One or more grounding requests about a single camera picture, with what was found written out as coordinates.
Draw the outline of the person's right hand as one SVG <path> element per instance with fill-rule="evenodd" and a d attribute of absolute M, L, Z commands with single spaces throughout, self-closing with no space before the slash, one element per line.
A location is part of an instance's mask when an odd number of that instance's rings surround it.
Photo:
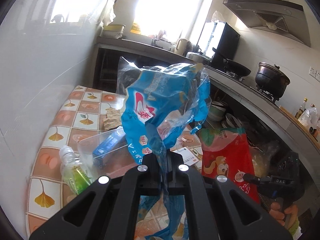
<path fill-rule="evenodd" d="M 285 216 L 289 216 L 288 229 L 295 229 L 298 226 L 298 207 L 296 204 L 292 204 L 282 212 L 281 205 L 278 202 L 273 202 L 269 214 L 282 226 L 285 226 Z"/>

